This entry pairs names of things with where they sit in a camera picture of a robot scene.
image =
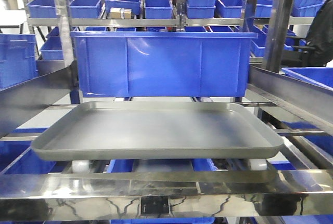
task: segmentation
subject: metal rail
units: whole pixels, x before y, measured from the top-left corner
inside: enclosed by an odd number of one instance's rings
[[[42,112],[72,88],[70,66],[0,90],[0,137]]]

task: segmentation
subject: black chair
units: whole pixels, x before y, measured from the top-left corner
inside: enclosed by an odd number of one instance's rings
[[[311,54],[316,50],[315,47],[301,46],[300,40],[305,39],[297,36],[287,36],[294,39],[296,45],[293,45],[293,51],[284,50],[281,65],[288,67],[308,67]]]

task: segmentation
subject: stainless steel shelf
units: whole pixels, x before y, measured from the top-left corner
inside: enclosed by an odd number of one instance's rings
[[[178,19],[72,19],[76,27],[100,26],[100,27],[176,27]],[[56,27],[57,19],[28,18],[28,24],[32,26]]]
[[[289,19],[290,25],[310,25],[314,17],[293,17]],[[211,18],[211,19],[188,19],[185,17],[185,25],[241,25],[243,20],[238,18]],[[255,18],[254,24],[268,25],[269,18]]]

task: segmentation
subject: shelving unit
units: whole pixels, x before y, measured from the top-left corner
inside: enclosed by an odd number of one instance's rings
[[[164,196],[173,206],[170,208],[173,216],[168,218],[255,216],[258,223],[283,223],[277,216],[333,214],[333,157],[303,138],[311,134],[333,135],[333,92],[277,73],[288,25],[310,24],[313,18],[290,17],[292,0],[274,0],[271,19],[255,19],[256,2],[247,0],[242,19],[187,19],[183,12],[184,0],[177,0],[176,19],[125,20],[71,19],[64,6],[66,0],[57,0],[57,19],[29,18],[28,24],[30,30],[37,25],[59,26],[62,41],[66,44],[63,46],[65,61],[39,63],[40,75],[44,76],[0,91],[0,122],[6,123],[0,125],[0,137],[4,137],[0,140],[17,140],[22,136],[31,140],[36,135],[24,133],[17,137],[8,133],[44,109],[75,108],[73,104],[53,105],[78,89],[77,67],[76,62],[72,62],[74,57],[69,41],[72,25],[179,28],[184,25],[243,25],[246,31],[253,24],[269,24],[267,39],[274,41],[266,43],[263,69],[251,66],[249,70],[245,97],[251,102],[241,102],[239,98],[234,101],[245,107],[257,107],[263,121],[278,128],[281,136],[288,137],[281,152],[296,170],[276,171],[269,164],[268,170],[252,171],[244,161],[230,159],[223,161],[233,168],[230,171],[103,174],[99,168],[104,161],[97,161],[92,163],[92,170],[99,174],[68,175],[71,166],[68,164],[62,174],[1,175],[3,214],[0,221],[9,217],[13,221],[147,218],[141,211],[142,202],[147,198],[153,201],[156,195]],[[251,60],[260,62],[255,57]],[[289,129],[284,125],[288,121],[309,122],[318,129]],[[293,211],[286,207],[289,204]],[[80,216],[78,213],[82,213],[82,209],[85,213]],[[239,223],[247,220],[240,218]]]

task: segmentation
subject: white roller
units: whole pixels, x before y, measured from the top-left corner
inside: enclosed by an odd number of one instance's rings
[[[89,160],[72,161],[72,171],[75,174],[89,172]]]
[[[266,159],[248,159],[247,163],[250,170],[267,170]]]

